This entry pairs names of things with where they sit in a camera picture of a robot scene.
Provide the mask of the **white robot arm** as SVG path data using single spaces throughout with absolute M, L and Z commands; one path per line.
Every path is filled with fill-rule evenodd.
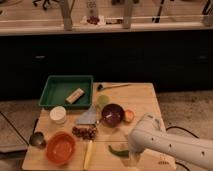
M 213 140 L 169 134 L 155 114 L 144 114 L 127 136 L 129 151 L 151 149 L 213 171 Z

